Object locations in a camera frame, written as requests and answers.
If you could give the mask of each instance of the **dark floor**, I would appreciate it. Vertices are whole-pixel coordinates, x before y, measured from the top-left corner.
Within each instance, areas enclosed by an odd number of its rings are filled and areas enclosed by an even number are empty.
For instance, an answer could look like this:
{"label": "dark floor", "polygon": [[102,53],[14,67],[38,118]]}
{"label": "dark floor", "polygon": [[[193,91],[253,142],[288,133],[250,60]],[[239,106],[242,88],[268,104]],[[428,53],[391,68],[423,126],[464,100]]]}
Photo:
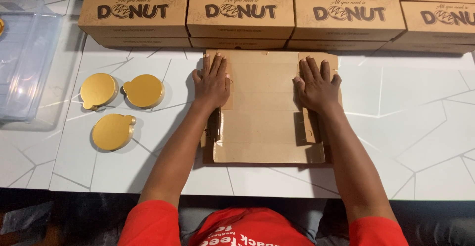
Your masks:
{"label": "dark floor", "polygon": [[[41,221],[21,232],[0,235],[0,246],[20,241],[46,239],[32,245],[114,246],[128,212],[137,204],[138,194],[53,192],[47,190],[0,188],[0,219],[5,213],[52,201],[47,225]],[[181,205],[206,207],[207,204],[279,203],[285,198],[183,196]],[[314,199],[294,198],[294,204],[312,203]],[[408,219],[475,217],[473,201],[392,201],[391,206],[402,225]]]}

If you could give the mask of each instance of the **red t-shirt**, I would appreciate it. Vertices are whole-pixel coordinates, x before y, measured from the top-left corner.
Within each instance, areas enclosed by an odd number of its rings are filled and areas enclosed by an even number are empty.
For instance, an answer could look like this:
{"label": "red t-shirt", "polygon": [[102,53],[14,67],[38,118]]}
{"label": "red t-shirt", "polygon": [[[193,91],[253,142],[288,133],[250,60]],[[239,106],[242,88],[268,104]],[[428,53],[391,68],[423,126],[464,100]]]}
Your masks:
{"label": "red t-shirt", "polygon": [[[118,246],[180,246],[178,211],[145,201],[130,211]],[[282,215],[268,208],[228,208],[208,216],[189,246],[314,246]],[[394,221],[366,217],[350,225],[350,246],[407,246]]]}

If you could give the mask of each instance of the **shirt sleeve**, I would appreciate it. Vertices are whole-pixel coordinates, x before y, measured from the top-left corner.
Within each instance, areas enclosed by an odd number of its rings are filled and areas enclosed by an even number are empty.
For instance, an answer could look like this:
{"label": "shirt sleeve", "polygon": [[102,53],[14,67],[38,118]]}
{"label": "shirt sleeve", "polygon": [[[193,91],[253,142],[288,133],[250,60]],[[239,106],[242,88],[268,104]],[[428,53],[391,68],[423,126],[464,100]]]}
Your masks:
{"label": "shirt sleeve", "polygon": [[127,216],[117,246],[179,246],[178,210],[162,200],[148,200]]}
{"label": "shirt sleeve", "polygon": [[401,227],[382,217],[365,217],[350,225],[350,246],[408,246]]}

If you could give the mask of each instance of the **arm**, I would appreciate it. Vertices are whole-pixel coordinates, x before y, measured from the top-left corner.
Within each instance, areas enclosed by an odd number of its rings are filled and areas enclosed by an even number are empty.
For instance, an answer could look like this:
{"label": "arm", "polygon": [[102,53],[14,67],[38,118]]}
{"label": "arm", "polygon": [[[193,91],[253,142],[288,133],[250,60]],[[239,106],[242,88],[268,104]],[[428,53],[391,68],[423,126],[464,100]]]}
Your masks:
{"label": "arm", "polygon": [[183,122],[160,152],[150,176],[140,195],[139,203],[147,200],[163,200],[178,207],[181,191],[196,156],[201,134],[214,109],[226,103],[229,97],[229,78],[225,73],[227,60],[220,53],[212,67],[210,56],[203,57],[201,78],[193,71],[195,100]]}
{"label": "arm", "polygon": [[320,71],[315,60],[300,61],[304,78],[294,79],[302,104],[317,112],[324,121],[333,153],[333,170],[348,221],[363,217],[396,220],[378,171],[354,133],[338,103],[341,78],[330,81],[330,65],[323,61]]}

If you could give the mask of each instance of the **hand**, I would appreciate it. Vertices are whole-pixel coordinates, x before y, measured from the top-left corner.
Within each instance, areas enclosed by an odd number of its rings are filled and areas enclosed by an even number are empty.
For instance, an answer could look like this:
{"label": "hand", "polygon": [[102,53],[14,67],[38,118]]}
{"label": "hand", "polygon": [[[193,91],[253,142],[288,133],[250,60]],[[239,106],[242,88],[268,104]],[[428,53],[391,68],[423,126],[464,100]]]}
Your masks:
{"label": "hand", "polygon": [[214,109],[223,106],[229,98],[229,74],[226,73],[226,57],[216,54],[210,66],[210,55],[203,57],[201,77],[198,71],[192,73],[195,82],[195,101],[199,107],[211,113]]}
{"label": "hand", "polygon": [[300,60],[300,68],[304,77],[295,77],[294,84],[304,107],[324,116],[331,114],[336,105],[341,107],[338,103],[341,77],[335,74],[330,81],[330,64],[327,60],[322,61],[318,71],[315,59],[309,56]]}

